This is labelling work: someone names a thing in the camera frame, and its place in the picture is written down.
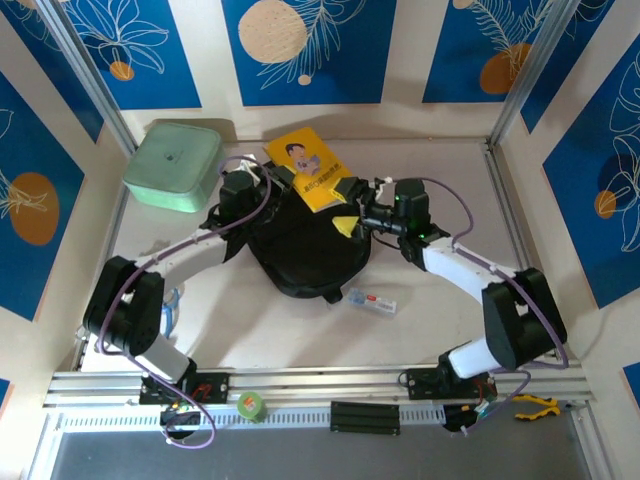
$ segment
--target yellow pliers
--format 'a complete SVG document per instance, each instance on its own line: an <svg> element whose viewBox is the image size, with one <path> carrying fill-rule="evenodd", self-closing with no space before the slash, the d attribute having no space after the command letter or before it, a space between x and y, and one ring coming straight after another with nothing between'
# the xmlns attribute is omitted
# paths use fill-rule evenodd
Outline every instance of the yellow pliers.
<svg viewBox="0 0 640 480"><path fill-rule="evenodd" d="M526 414L526 413L518 413L516 414L516 418L518 420L522 420L525 422L532 422L534 420L538 420L539 418L546 417L547 415L560 415L563 410L567 410L571 408L571 404L569 402L561 401L554 398L540 398L535 397L533 395L516 395L513 397L514 402L530 402L535 403L537 405L542 405L544 408L540 410L538 413Z"/></svg>

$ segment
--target gray floor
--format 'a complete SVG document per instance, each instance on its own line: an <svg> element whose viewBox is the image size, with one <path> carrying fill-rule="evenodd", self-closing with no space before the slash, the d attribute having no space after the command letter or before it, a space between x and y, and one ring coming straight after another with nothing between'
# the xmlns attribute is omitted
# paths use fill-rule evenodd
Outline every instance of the gray floor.
<svg viewBox="0 0 640 480"><path fill-rule="evenodd" d="M399 437L321 429L218 433L204 451L182 451L157 432L75 433L63 438L55 480L586 479L569 415L533 423L502 412L469 438L442 427Z"/></svg>

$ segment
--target box lid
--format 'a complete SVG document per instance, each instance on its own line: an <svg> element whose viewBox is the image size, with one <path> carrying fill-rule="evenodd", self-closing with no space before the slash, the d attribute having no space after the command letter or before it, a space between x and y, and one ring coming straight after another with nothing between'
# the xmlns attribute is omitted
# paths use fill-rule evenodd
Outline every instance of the box lid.
<svg viewBox="0 0 640 480"><path fill-rule="evenodd" d="M206 128L162 123L149 130L124 175L130 186L184 194L201 182L220 147Z"/></svg>

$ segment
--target beige circle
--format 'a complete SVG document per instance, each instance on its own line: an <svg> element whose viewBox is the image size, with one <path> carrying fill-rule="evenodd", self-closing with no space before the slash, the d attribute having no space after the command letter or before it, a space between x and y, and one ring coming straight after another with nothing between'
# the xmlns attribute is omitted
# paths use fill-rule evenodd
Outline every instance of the beige circle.
<svg viewBox="0 0 640 480"><path fill-rule="evenodd" d="M69 0L58 0L58 1L60 3L64 3ZM27 8L30 8L31 10L35 10L37 8L35 0L16 0L16 2L18 2L21 5L24 5Z"/></svg>
<svg viewBox="0 0 640 480"><path fill-rule="evenodd" d="M302 17L281 0L260 0L238 24L240 43L261 63L281 63L298 55L307 43Z"/></svg>
<svg viewBox="0 0 640 480"><path fill-rule="evenodd" d="M298 77L298 83L303 87L306 87L307 85L311 84L311 77L309 75L300 75Z"/></svg>
<svg viewBox="0 0 640 480"><path fill-rule="evenodd" d="M453 6L462 10L463 8L469 8L475 0L451 0Z"/></svg>

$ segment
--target white line drawing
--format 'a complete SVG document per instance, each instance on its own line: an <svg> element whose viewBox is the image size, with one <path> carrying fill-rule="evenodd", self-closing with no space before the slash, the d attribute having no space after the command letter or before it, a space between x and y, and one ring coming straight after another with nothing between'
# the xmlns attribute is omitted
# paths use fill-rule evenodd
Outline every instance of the white line drawing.
<svg viewBox="0 0 640 480"><path fill-rule="evenodd" d="M620 82L618 98L609 117L609 130L615 134L613 148L620 171L598 194L596 213L605 219L622 213L620 250L634 252L640 248L640 52Z"/></svg>
<svg viewBox="0 0 640 480"><path fill-rule="evenodd" d="M539 0L537 6L534 6L534 0L529 0L524 13L516 15L511 0L452 0L455 8L468 9L476 15L480 32L489 37L495 50L509 58L512 79L517 76L529 51L525 44L540 29L555 1ZM565 30L571 39L575 39L577 24L597 21L610 0L587 1L589 3L583 1L578 6Z"/></svg>
<svg viewBox="0 0 640 480"><path fill-rule="evenodd" d="M347 5L358 2L355 8ZM238 25L245 51L263 69L261 90L286 78L309 85L342 45L338 27L349 22L367 0L260 0L249 8Z"/></svg>
<svg viewBox="0 0 640 480"><path fill-rule="evenodd" d="M153 47L168 40L169 30L139 20L138 0L69 0L64 9L99 69L121 81L133 78L134 65L164 73Z"/></svg>
<svg viewBox="0 0 640 480"><path fill-rule="evenodd" d="M30 0L2 0L9 11L22 23L25 31L41 41L51 50L60 51L60 47L51 36L51 32L42 21L35 5Z"/></svg>
<svg viewBox="0 0 640 480"><path fill-rule="evenodd" d="M0 140L5 136L11 127L13 111L0 109ZM16 213L20 207L34 208L41 212L46 212L47 207L42 205L47 194L29 195L19 188L14 187L0 170L0 219L3 219L13 209Z"/></svg>

